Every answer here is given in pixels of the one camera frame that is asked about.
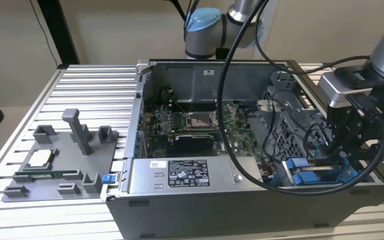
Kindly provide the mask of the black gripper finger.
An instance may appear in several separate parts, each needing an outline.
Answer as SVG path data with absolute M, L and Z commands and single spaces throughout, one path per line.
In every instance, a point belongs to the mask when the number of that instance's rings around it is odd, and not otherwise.
M 347 157 L 347 154 L 343 152 L 343 142 L 339 140 L 333 140 L 327 145 L 326 157 L 329 161 L 339 161 Z
M 350 162 L 373 161 L 379 159 L 384 161 L 384 140 L 379 140 L 370 146 L 366 143 L 354 141 L 347 147 L 347 157 Z

